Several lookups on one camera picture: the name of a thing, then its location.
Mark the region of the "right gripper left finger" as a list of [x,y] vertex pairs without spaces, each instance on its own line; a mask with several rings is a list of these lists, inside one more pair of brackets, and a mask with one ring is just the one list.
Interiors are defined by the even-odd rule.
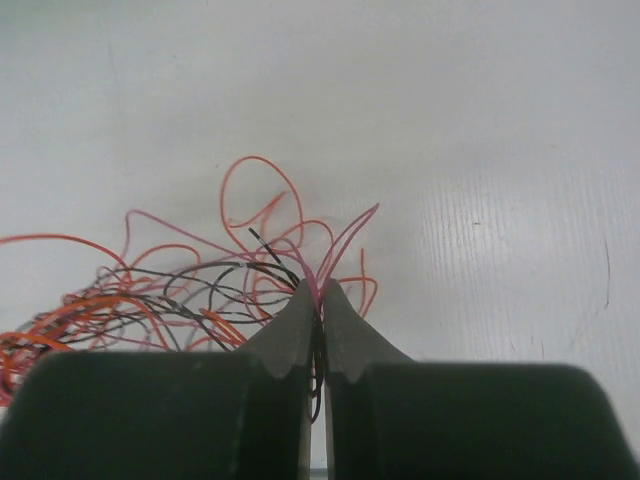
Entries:
[[314,298],[222,352],[57,353],[1,424],[5,479],[305,479]]

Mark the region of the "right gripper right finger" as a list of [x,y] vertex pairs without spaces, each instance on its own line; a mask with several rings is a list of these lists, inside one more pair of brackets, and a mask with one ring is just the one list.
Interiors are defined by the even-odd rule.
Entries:
[[323,299],[333,479],[635,479],[608,397],[565,364],[419,362]]

